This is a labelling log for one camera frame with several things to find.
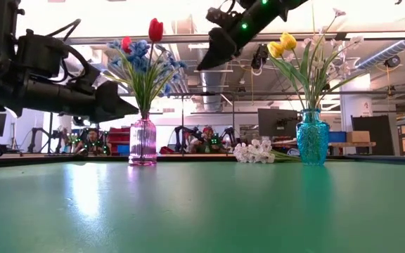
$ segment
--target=yellow tulip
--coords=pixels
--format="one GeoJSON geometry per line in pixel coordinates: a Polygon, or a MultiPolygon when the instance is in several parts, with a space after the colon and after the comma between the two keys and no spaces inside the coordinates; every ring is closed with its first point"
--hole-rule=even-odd
{"type": "Polygon", "coordinates": [[[273,41],[266,45],[266,47],[268,48],[268,52],[270,52],[271,56],[273,56],[274,58],[280,58],[281,55],[284,53],[284,48],[277,42],[273,41]]]}
{"type": "Polygon", "coordinates": [[[287,51],[292,51],[296,48],[296,39],[293,35],[284,32],[280,38],[282,47],[287,51]]]}

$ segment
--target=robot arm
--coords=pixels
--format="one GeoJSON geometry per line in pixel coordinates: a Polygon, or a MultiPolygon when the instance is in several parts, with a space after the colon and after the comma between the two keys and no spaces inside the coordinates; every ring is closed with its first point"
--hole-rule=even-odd
{"type": "Polygon", "coordinates": [[[29,108],[85,117],[96,123],[138,113],[118,96],[116,82],[106,81],[95,89],[92,85],[99,70],[65,43],[80,20],[46,36],[27,30],[25,36],[16,39],[17,15],[25,13],[18,8],[19,3],[0,0],[0,111],[9,109],[19,117],[23,108],[29,108]],[[64,41],[53,37],[69,28],[64,41]],[[64,59],[69,54],[83,65],[81,75],[69,78],[66,85],[50,80],[58,76],[61,65],[65,72],[61,81],[68,78],[64,59]]]}
{"type": "Polygon", "coordinates": [[[209,50],[197,70],[207,70],[232,60],[240,55],[251,39],[261,32],[276,17],[287,21],[288,11],[297,8],[307,0],[233,0],[245,11],[227,12],[219,8],[210,8],[207,20],[217,24],[209,32],[209,50]]]}
{"type": "Polygon", "coordinates": [[[195,138],[197,138],[200,142],[204,142],[203,135],[196,126],[193,129],[189,129],[184,126],[176,126],[174,128],[174,132],[176,133],[176,145],[174,146],[174,151],[176,151],[176,152],[181,152],[185,148],[187,148],[187,144],[184,139],[184,133],[189,133],[192,136],[194,136],[195,138]],[[182,143],[181,143],[181,139],[179,138],[179,132],[181,132],[181,131],[182,131],[182,143]]]}

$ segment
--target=pink glass vase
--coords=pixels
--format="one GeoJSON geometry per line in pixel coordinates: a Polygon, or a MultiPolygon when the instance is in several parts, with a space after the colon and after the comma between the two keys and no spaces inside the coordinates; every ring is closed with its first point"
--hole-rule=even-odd
{"type": "Polygon", "coordinates": [[[155,149],[155,125],[149,120],[148,113],[141,113],[141,119],[131,126],[129,163],[151,166],[157,162],[155,149]]]}

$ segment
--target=green table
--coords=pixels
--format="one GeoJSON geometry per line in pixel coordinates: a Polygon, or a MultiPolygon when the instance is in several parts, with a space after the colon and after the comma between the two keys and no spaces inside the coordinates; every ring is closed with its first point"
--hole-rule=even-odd
{"type": "Polygon", "coordinates": [[[0,168],[0,252],[405,253],[405,166],[0,168]]]}

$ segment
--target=red tulip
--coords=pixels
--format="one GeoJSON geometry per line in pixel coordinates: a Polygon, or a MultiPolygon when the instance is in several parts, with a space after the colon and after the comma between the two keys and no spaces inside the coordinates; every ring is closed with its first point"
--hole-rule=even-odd
{"type": "Polygon", "coordinates": [[[131,38],[126,36],[122,41],[121,41],[121,49],[125,53],[131,53],[131,49],[129,48],[129,45],[132,43],[131,38]]]}
{"type": "Polygon", "coordinates": [[[149,39],[155,43],[163,38],[163,23],[159,22],[157,18],[153,18],[149,24],[149,39]]]}

